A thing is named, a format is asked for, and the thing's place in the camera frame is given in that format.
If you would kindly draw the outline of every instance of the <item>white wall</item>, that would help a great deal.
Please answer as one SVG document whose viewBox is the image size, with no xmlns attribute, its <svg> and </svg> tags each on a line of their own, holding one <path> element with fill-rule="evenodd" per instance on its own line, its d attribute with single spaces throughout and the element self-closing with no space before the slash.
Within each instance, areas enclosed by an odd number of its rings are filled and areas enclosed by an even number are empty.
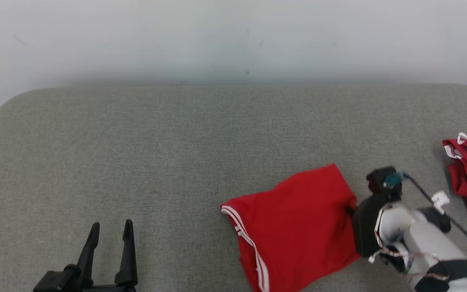
<svg viewBox="0 0 467 292">
<path fill-rule="evenodd" d="M 0 0 L 0 106 L 102 78 L 467 84 L 467 0 Z"/>
</svg>

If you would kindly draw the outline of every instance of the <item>gray tabletop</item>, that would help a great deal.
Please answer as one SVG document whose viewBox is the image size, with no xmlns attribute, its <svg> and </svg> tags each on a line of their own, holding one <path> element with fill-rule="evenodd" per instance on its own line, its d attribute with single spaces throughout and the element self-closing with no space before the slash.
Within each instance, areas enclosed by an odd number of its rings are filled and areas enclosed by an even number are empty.
<svg viewBox="0 0 467 292">
<path fill-rule="evenodd" d="M 467 87 L 122 87 L 32 91 L 0 109 L 0 291 L 31 291 L 74 263 L 101 224 L 93 279 L 111 284 L 127 218 L 138 291 L 249 291 L 219 204 L 336 163 L 359 200 L 365 175 L 408 170 L 448 191 L 441 141 L 467 134 Z M 446 207 L 467 227 L 452 194 Z M 406 205 L 426 207 L 412 185 Z M 448 235 L 467 254 L 467 239 Z M 407 291 L 356 261 L 306 291 Z"/>
</svg>

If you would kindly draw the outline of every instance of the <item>cable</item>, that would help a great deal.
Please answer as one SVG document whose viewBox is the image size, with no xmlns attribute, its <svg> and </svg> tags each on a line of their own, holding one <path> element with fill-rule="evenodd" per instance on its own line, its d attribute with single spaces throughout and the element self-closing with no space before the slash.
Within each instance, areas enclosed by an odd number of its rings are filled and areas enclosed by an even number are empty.
<svg viewBox="0 0 467 292">
<path fill-rule="evenodd" d="M 423 194 L 423 196 L 430 202 L 430 204 L 433 204 L 432 202 L 432 199 L 430 199 L 430 196 L 428 196 L 428 194 L 423 190 L 423 188 L 421 187 L 421 185 L 419 185 L 419 183 L 417 183 L 417 181 L 415 179 L 413 179 L 413 177 L 411 177 L 409 174 L 407 174 L 406 172 L 402 172 L 401 173 L 403 177 L 407 178 L 408 180 L 410 180 L 416 187 L 417 189 L 419 189 L 419 191 L 421 192 L 421 194 Z M 466 229 L 464 229 L 464 227 L 461 226 L 461 224 L 459 224 L 454 218 L 451 218 L 448 214 L 446 214 L 446 216 L 448 216 L 448 218 L 450 219 L 450 221 L 455 224 L 455 226 L 457 226 L 457 228 L 462 231 L 462 233 L 464 233 L 464 235 L 466 235 L 467 237 L 467 231 Z"/>
</svg>

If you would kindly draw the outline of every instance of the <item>wire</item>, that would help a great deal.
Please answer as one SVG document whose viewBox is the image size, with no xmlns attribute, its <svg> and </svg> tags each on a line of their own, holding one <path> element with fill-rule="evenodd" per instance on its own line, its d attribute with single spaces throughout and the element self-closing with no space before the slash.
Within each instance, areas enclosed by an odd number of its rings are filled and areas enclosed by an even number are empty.
<svg viewBox="0 0 467 292">
<path fill-rule="evenodd" d="M 432 202 L 432 199 L 430 199 L 430 196 L 428 196 L 428 194 L 423 190 L 423 188 L 421 187 L 421 185 L 419 185 L 419 183 L 417 183 L 417 181 L 415 179 L 413 179 L 413 177 L 411 177 L 409 174 L 407 174 L 406 172 L 403 172 L 402 175 L 409 179 L 416 187 L 417 189 L 419 189 L 419 191 L 421 192 L 421 194 L 423 194 L 423 196 L 428 200 L 430 201 L 431 204 L 433 204 Z M 455 224 L 455 226 L 457 226 L 457 228 L 462 232 L 464 233 L 464 235 L 466 235 L 467 237 L 467 231 L 466 229 L 464 229 L 464 227 L 461 226 L 461 224 L 459 224 L 454 218 L 451 218 L 448 214 L 446 214 L 446 216 L 448 216 L 448 218 L 450 219 L 450 221 Z"/>
</svg>

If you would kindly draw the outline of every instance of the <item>white cable tag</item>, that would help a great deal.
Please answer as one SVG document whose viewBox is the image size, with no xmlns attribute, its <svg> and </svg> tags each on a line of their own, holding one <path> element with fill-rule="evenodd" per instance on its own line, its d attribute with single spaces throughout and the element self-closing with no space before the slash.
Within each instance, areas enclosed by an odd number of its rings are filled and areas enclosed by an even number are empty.
<svg viewBox="0 0 467 292">
<path fill-rule="evenodd" d="M 432 202 L 437 211 L 444 214 L 442 206 L 448 204 L 450 202 L 450 198 L 448 198 L 448 195 L 444 191 L 439 191 L 432 196 Z"/>
</svg>

